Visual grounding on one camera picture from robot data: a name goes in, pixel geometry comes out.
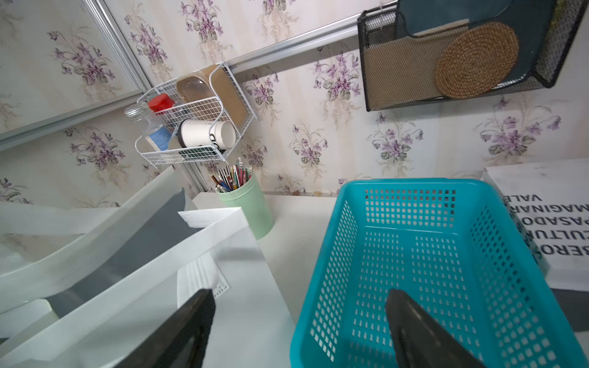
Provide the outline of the grey hardcover book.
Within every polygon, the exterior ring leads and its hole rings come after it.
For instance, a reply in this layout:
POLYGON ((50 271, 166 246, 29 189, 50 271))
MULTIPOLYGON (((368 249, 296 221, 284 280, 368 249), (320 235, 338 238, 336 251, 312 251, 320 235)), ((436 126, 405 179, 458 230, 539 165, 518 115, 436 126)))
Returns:
POLYGON ((589 329, 589 293, 587 291, 571 291, 552 288, 552 293, 557 299, 569 324, 575 332, 584 332, 589 329))

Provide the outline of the black mesh wall organizer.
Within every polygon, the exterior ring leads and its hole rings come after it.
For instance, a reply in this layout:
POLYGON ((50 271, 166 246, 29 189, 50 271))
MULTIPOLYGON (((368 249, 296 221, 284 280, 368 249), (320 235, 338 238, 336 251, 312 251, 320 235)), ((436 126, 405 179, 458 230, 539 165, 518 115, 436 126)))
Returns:
POLYGON ((395 1, 357 20, 369 111, 553 87, 586 1, 395 1))

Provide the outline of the white paper cup black lid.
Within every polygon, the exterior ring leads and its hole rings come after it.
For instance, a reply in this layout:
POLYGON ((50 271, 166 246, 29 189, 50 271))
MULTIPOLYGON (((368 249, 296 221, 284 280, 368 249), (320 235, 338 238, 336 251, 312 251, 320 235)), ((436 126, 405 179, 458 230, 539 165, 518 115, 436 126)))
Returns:
POLYGON ((183 148, 214 146, 219 150, 234 147, 236 131, 231 122, 185 120, 177 132, 179 144, 183 148))

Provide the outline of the red lid jar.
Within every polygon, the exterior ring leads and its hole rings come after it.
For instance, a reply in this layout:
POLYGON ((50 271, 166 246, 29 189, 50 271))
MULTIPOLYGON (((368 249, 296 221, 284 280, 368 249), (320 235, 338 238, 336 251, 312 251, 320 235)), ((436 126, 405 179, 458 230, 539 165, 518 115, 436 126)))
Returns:
POLYGON ((154 113, 159 113, 168 110, 176 105, 176 101, 168 94, 159 94, 147 103, 150 110, 154 113))

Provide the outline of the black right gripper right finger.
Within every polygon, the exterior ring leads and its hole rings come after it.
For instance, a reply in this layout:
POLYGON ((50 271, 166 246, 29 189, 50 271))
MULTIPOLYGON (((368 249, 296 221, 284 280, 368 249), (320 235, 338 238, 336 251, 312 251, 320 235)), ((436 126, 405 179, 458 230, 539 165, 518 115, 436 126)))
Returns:
POLYGON ((405 291, 390 290, 385 311, 398 366, 483 366, 405 291))

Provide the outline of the white insulated delivery bag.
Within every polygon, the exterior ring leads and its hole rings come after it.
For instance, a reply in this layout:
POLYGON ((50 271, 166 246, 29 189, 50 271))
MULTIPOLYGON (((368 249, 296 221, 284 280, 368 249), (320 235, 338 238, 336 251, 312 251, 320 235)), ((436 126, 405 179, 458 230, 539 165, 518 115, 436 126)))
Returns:
POLYGON ((287 367, 295 324, 240 208, 196 209, 173 170, 120 208, 4 202, 32 261, 1 274, 1 365, 114 367, 213 295, 206 367, 287 367))

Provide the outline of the round woven rattan coaster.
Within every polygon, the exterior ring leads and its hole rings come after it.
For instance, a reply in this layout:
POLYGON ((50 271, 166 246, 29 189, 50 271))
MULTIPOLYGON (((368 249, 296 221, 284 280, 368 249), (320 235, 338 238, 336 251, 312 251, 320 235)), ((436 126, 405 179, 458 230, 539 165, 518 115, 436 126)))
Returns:
POLYGON ((438 58, 434 82, 438 91, 452 99, 478 97, 496 87, 518 61, 515 31, 488 22, 458 36, 438 58))

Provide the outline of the white book black lettering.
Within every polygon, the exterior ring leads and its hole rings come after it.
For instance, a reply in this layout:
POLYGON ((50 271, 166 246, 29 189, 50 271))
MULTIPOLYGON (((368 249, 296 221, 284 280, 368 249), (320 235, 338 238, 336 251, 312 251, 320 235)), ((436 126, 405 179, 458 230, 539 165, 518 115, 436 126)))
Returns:
POLYGON ((588 160, 489 167, 551 288, 588 291, 588 160))

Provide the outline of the clear glass jar blue label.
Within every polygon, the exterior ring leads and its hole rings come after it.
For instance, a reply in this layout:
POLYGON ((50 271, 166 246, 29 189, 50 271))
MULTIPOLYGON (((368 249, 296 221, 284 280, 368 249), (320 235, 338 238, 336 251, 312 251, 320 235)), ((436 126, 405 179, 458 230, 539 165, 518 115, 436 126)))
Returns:
POLYGON ((155 150, 168 150, 172 135, 164 119, 156 115, 147 103, 132 104, 124 110, 124 114, 155 150))

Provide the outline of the teal plastic basket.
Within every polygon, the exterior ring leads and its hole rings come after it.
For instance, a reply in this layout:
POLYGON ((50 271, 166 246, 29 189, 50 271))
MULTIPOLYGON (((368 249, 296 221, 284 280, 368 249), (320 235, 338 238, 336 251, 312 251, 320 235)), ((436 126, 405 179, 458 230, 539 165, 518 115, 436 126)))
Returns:
POLYGON ((471 179, 344 184, 291 342, 293 367, 399 367, 437 353, 392 324, 406 297, 485 367, 586 367, 563 311, 497 191, 471 179))

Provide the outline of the green pencil cup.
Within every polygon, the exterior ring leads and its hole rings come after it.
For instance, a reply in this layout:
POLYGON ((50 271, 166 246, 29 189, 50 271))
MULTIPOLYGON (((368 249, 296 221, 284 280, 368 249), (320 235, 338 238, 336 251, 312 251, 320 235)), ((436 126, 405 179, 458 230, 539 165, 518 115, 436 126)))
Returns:
POLYGON ((254 236, 264 238, 274 225, 274 218, 266 202, 256 175, 246 168, 241 159, 211 176, 219 198, 226 207, 241 208, 254 236))

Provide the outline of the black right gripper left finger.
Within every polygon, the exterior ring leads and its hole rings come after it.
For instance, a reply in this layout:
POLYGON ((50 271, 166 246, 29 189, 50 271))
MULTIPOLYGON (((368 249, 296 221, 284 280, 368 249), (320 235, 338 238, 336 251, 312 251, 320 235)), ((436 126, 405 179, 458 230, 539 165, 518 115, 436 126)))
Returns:
POLYGON ((215 312, 213 291, 197 291, 117 366, 201 367, 215 312))

